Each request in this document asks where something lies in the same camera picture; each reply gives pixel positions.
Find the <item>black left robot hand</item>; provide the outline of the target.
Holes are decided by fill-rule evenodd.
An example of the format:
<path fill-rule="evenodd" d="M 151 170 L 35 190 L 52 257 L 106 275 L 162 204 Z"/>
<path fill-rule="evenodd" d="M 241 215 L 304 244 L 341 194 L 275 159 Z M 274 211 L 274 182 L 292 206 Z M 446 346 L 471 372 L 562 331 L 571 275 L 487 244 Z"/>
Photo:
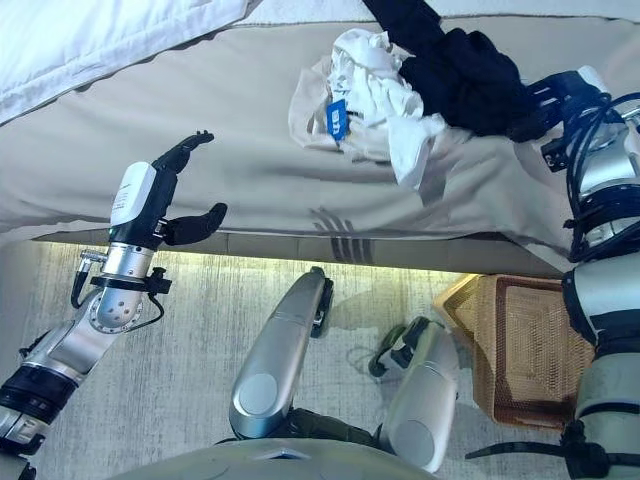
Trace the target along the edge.
<path fill-rule="evenodd" d="M 215 204 L 199 216 L 166 218 L 178 175 L 187 166 L 191 152 L 213 140 L 212 133 L 198 131 L 151 163 L 131 164 L 122 177 L 112 205 L 109 241 L 155 251 L 162 243 L 189 245 L 215 233 L 227 213 L 224 203 Z"/>

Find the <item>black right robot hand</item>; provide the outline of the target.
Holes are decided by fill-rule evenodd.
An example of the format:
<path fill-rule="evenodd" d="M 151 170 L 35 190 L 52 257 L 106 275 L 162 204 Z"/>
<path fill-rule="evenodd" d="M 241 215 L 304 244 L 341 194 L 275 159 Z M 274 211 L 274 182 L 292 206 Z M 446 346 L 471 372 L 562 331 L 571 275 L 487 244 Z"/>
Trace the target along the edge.
<path fill-rule="evenodd" d="M 577 70 L 549 75 L 526 86 L 533 107 L 520 122 L 518 142 L 544 137 L 561 124 L 564 134 L 573 134 L 579 122 L 611 100 L 611 94 L 589 83 Z"/>

